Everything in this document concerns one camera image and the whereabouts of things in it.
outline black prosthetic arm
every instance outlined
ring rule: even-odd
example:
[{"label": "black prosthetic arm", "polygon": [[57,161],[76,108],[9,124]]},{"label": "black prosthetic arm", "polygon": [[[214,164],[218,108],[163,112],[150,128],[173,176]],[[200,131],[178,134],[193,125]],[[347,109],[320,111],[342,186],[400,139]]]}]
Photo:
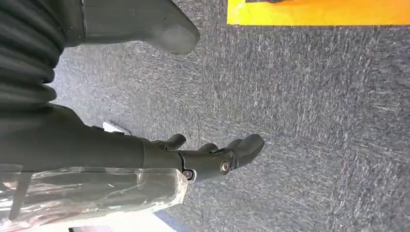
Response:
[{"label": "black prosthetic arm", "polygon": [[[36,173],[64,167],[171,168],[198,181],[225,175],[259,154],[264,141],[256,134],[223,149],[206,144],[180,151],[183,135],[150,142],[108,133],[49,103],[56,93],[45,84],[53,81],[65,47],[132,40],[185,54],[199,33],[170,0],[0,0],[0,163],[19,165],[22,173],[16,189],[7,187],[16,191],[10,220],[17,218]],[[0,176],[2,183],[8,178]],[[59,180],[49,179],[53,185]]]}]

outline yellow panel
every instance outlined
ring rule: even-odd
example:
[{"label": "yellow panel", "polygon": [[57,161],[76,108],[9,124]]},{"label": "yellow panel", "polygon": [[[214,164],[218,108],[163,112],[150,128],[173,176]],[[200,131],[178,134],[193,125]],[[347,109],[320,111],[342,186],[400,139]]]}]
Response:
[{"label": "yellow panel", "polygon": [[274,26],[409,25],[410,0],[228,0],[227,21]]}]

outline black corrugated hose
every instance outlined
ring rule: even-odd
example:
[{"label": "black corrugated hose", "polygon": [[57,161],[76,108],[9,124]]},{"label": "black corrugated hose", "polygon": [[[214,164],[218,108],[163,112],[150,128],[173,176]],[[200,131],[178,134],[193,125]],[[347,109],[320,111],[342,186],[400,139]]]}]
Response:
[{"label": "black corrugated hose", "polygon": [[58,19],[36,0],[0,1],[0,112],[32,111],[56,98],[45,84],[64,50]]}]

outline plastic bag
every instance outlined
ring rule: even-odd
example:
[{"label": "plastic bag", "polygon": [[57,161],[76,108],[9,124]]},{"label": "plastic bag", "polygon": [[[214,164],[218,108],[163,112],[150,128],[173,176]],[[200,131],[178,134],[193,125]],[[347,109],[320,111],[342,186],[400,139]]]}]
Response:
[{"label": "plastic bag", "polygon": [[18,165],[0,168],[2,232],[114,212],[155,212],[182,203],[188,187],[177,169],[67,167],[31,174]]}]

